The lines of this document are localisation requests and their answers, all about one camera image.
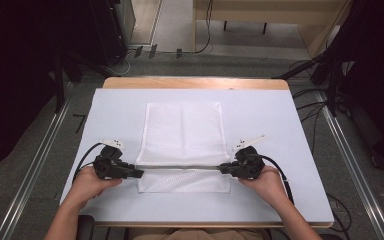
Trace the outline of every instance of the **white tabletop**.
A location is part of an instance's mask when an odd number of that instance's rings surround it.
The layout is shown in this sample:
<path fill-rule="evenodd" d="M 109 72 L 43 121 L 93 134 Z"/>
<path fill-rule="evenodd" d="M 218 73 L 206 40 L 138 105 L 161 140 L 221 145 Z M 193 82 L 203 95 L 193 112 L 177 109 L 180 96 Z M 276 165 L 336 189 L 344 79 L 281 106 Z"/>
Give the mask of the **white tabletop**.
<path fill-rule="evenodd" d="M 253 146 L 280 165 L 298 210 L 312 226 L 331 226 L 332 212 L 289 90 L 97 89 L 61 201 L 71 187 L 78 162 L 95 143 L 121 140 L 125 145 L 121 159 L 135 162 L 147 103 L 192 101 L 221 102 L 228 149 L 239 139 L 264 134 Z M 93 161 L 101 149 L 92 151 L 85 163 Z M 229 154 L 233 160 L 234 152 Z M 137 180 L 127 179 L 89 201 L 81 213 L 92 215 L 101 225 L 282 226 L 267 203 L 234 179 L 227 194 L 139 193 Z"/>

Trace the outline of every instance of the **table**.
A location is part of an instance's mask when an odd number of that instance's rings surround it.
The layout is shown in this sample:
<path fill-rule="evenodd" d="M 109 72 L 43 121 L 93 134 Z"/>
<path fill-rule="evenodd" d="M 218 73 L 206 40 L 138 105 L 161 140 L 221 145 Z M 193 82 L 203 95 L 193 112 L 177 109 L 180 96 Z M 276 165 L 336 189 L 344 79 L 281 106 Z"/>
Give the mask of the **table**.
<path fill-rule="evenodd" d="M 290 180 L 295 204 L 314 227 L 333 216 L 295 106 L 283 80 L 227 78 L 109 78 L 97 89 L 82 140 L 61 198 L 79 160 L 96 142 L 123 141 L 122 160 L 139 154 L 148 102 L 219 101 L 228 149 L 239 138 L 265 134 L 253 145 L 273 158 Z M 91 152 L 93 161 L 100 149 Z M 139 193 L 136 179 L 107 189 L 82 214 L 97 225 L 123 227 L 282 227 L 277 213 L 252 190 L 231 180 L 230 193 Z"/>
<path fill-rule="evenodd" d="M 209 0 L 193 2 L 196 21 L 205 20 Z M 214 0 L 211 20 L 298 24 L 310 57 L 318 55 L 333 28 L 347 16 L 351 0 Z"/>

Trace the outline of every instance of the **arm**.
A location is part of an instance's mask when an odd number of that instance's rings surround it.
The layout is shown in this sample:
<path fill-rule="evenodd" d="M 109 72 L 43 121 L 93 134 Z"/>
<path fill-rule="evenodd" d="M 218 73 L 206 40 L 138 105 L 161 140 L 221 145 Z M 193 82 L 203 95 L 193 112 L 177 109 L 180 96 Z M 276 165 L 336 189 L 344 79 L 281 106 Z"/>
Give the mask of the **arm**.
<path fill-rule="evenodd" d="M 265 166 L 258 179 L 240 179 L 239 181 L 253 189 L 264 201 L 276 210 L 291 239 L 321 240 L 320 236 L 310 227 L 286 196 L 277 169 Z"/>
<path fill-rule="evenodd" d="M 121 179 L 101 180 L 92 167 L 85 167 L 77 175 L 70 191 L 61 203 L 45 240 L 76 239 L 77 220 L 86 203 L 105 189 L 119 185 Z"/>

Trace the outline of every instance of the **white cloth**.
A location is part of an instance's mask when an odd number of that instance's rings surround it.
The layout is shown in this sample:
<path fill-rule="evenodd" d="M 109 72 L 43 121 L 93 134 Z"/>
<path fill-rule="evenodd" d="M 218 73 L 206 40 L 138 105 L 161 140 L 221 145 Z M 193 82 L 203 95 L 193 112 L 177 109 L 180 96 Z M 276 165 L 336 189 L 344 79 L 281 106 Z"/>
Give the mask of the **white cloth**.
<path fill-rule="evenodd" d="M 221 104 L 148 103 L 137 165 L 217 166 L 227 162 Z M 230 178 L 217 170 L 145 170 L 139 192 L 224 192 Z"/>

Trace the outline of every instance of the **person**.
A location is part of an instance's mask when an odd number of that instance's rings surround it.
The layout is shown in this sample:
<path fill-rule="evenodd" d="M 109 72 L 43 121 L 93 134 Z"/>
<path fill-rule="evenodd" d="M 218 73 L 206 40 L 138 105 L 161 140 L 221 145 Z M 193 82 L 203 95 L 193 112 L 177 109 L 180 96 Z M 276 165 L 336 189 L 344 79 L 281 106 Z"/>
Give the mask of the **person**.
<path fill-rule="evenodd" d="M 310 227 L 300 212 L 288 199 L 283 188 L 279 171 L 271 166 L 265 166 L 257 179 L 239 179 L 253 189 L 264 201 L 279 214 L 289 237 L 292 240 L 320 240 L 320 236 Z M 66 198 L 61 203 L 55 218 L 48 230 L 45 240 L 76 239 L 77 219 L 80 210 L 86 203 L 99 196 L 105 189 L 114 187 L 122 182 L 121 179 L 101 180 L 96 176 L 92 167 L 82 169 L 74 181 Z M 132 239 L 264 239 L 264 231 L 257 229 L 135 229 L 130 236 Z"/>

